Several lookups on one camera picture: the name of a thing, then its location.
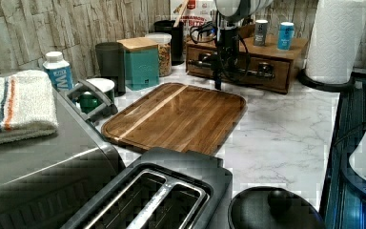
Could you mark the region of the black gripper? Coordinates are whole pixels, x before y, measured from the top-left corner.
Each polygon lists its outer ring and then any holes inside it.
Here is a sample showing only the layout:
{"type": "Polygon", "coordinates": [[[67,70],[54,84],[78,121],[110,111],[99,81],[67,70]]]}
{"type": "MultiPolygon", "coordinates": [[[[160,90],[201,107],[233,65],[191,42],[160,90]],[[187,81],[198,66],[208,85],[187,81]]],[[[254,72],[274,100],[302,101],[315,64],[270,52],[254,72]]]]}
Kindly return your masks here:
{"type": "Polygon", "coordinates": [[[217,18],[216,21],[216,69],[213,71],[214,87],[221,89],[222,76],[237,82],[236,62],[239,52],[237,25],[217,18]]]}

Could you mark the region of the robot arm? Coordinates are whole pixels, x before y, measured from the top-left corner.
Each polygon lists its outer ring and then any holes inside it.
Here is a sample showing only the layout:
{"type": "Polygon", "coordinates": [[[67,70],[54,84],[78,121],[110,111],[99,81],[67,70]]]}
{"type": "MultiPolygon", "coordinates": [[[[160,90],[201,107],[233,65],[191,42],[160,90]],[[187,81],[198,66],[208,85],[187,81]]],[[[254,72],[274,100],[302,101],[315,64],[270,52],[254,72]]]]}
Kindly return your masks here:
{"type": "Polygon", "coordinates": [[[214,87],[221,89],[222,77],[234,84],[242,83],[249,75],[251,57],[237,23],[270,6],[274,0],[214,0],[216,6],[216,54],[212,64],[214,87]],[[239,44],[245,49],[245,67],[237,67],[239,44]]]}

